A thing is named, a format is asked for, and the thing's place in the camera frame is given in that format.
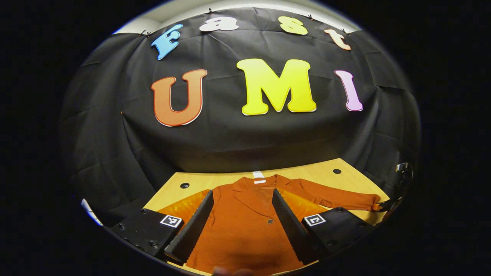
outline finger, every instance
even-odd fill
[[[254,275],[254,271],[250,269],[242,268],[237,270],[233,276],[253,276],[253,275]]]
[[[215,266],[212,276],[232,276],[232,274],[224,267]]]

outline orange jacket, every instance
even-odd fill
[[[257,179],[243,177],[213,189],[214,205],[186,263],[188,267],[208,273],[214,266],[231,272],[248,268],[255,276],[303,267],[273,208],[275,188],[329,208],[374,211],[380,201],[376,194],[344,191],[304,179],[274,175],[264,180],[254,184]],[[319,209],[311,208],[302,216],[318,213]]]

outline yellow letter m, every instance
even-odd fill
[[[259,58],[241,60],[237,62],[237,68],[244,71],[247,86],[247,104],[242,107],[244,115],[268,112],[268,105],[263,103],[261,90],[277,112],[283,109],[290,91],[292,100],[288,103],[288,109],[291,112],[312,112],[317,108],[310,92],[308,62],[299,59],[287,61],[281,77]]]

